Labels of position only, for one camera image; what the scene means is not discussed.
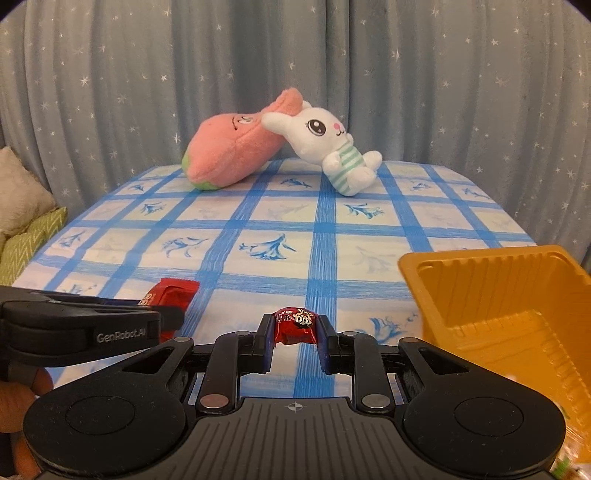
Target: striped shirt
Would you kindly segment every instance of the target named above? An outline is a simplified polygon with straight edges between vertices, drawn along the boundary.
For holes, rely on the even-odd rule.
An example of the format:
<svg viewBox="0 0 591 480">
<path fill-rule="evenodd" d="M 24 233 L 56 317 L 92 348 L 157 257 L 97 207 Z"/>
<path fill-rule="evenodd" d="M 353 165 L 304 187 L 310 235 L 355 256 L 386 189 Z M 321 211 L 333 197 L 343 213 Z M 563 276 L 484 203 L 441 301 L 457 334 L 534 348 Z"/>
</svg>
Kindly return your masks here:
<svg viewBox="0 0 591 480">
<path fill-rule="evenodd" d="M 347 174 L 354 168 L 365 165 L 363 156 L 351 142 L 337 150 L 340 157 L 340 170 L 334 175 L 328 175 L 330 183 L 337 192 L 341 195 L 347 195 L 350 192 L 349 184 L 347 183 Z"/>
</svg>

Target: triangular cutout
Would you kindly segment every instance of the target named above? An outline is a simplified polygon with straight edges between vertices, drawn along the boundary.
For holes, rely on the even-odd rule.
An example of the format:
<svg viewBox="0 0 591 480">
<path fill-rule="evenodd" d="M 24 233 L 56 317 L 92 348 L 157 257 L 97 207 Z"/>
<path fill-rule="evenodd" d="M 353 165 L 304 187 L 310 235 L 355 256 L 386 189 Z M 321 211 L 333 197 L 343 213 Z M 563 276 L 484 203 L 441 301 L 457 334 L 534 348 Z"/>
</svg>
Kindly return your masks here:
<svg viewBox="0 0 591 480">
<path fill-rule="evenodd" d="M 437 375 L 464 374 L 468 372 L 466 367 L 458 365 L 428 348 L 420 348 L 419 352 L 421 352 L 421 355 L 427 362 L 427 365 L 433 370 L 433 373 Z"/>
<path fill-rule="evenodd" d="M 172 352 L 172 348 L 163 348 L 146 358 L 142 358 L 134 364 L 128 365 L 123 371 L 147 375 L 155 374 L 160 370 L 160 367 L 164 365 Z"/>
</svg>

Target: plush toy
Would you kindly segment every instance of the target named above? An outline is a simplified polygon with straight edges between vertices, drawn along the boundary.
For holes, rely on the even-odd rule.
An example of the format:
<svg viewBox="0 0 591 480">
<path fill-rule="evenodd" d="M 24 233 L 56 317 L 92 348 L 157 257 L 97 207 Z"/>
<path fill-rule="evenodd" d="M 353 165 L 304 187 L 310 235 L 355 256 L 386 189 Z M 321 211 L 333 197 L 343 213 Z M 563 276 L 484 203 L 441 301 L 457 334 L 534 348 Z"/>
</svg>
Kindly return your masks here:
<svg viewBox="0 0 591 480">
<path fill-rule="evenodd" d="M 183 157 L 186 177 L 199 190 L 217 190 L 247 177 L 285 143 L 282 136 L 262 127 L 261 115 L 297 115 L 302 101 L 301 93 L 290 88 L 261 112 L 222 113 L 205 120 Z"/>
<path fill-rule="evenodd" d="M 321 165 L 341 195 L 353 196 L 369 187 L 382 164 L 380 152 L 362 155 L 353 146 L 353 136 L 332 113 L 308 102 L 303 102 L 302 111 L 295 116 L 263 113 L 262 126 L 283 135 L 302 160 Z"/>
</svg>

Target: ribbed black surface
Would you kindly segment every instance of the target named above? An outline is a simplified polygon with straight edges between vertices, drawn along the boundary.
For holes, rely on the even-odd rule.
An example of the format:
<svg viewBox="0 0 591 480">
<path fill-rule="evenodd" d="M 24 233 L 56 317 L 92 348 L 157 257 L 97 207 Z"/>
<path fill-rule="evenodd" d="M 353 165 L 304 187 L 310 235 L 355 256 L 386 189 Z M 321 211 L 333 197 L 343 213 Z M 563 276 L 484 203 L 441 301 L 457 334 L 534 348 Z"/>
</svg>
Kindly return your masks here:
<svg viewBox="0 0 591 480">
<path fill-rule="evenodd" d="M 40 480 L 57 478 L 44 474 Z M 159 465 L 128 478 L 451 480 L 458 477 L 425 463 L 406 446 L 389 420 L 357 414 L 345 398 L 247 398 L 233 414 L 199 421 L 176 452 Z M 541 473 L 529 479 L 548 480 L 551 476 Z"/>
</svg>

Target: white bunny plush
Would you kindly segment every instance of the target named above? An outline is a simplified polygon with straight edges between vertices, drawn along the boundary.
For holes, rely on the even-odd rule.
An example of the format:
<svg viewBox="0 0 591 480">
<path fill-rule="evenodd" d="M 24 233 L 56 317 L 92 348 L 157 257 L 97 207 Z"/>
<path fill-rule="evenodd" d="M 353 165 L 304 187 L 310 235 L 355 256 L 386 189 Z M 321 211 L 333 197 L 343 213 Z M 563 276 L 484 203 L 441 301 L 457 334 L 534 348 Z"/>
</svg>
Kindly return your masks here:
<svg viewBox="0 0 591 480">
<path fill-rule="evenodd" d="M 382 164 L 382 154 L 372 150 L 362 155 L 353 146 L 353 136 L 328 110 L 304 101 L 296 116 L 264 113 L 264 128 L 283 135 L 302 160 L 321 165 L 337 192 L 347 197 L 369 187 Z"/>
</svg>

